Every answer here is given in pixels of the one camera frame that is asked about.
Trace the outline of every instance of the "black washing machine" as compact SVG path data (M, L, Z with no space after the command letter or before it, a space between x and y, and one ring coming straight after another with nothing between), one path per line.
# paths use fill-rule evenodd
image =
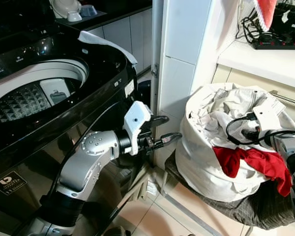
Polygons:
M0 232L5 234L39 208L64 156L87 127L97 119L92 130L121 129L135 99L136 71L125 54L81 42L79 34L55 22L48 0L0 0ZM128 169L104 168L75 235L93 235L110 219Z

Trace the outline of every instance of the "washing machine lid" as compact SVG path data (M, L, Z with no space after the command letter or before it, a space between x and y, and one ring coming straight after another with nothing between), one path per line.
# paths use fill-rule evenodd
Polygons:
M0 54L57 30L49 0L0 0Z

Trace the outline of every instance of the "floor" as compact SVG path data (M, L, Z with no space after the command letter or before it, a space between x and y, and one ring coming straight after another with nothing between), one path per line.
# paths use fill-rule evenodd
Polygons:
M150 182L160 184L163 171L157 169ZM249 227L238 223L203 203L188 189L169 178L165 191L192 213L224 236L244 236ZM159 192L147 199L128 202L109 228L123 226L132 236L209 236L210 233L181 212ZM295 223L274 230L254 228L251 236L295 236Z

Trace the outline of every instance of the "chair seat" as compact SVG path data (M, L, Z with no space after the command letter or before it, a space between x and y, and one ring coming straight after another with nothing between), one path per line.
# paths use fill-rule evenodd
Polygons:
M187 184L177 169L175 152L166 160L165 171L197 195L203 202L244 225L269 230L295 221L290 196L285 198L281 196L277 192L276 182L274 181L262 183L258 191L253 195L225 203L204 197Z

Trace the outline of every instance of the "dark countertop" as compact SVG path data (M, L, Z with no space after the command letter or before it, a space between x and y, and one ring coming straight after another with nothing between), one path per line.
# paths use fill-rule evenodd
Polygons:
M57 19L57 21L78 30L91 30L152 8L152 0L81 0L80 2L94 5L98 14L84 17L78 22L68 22L66 19Z

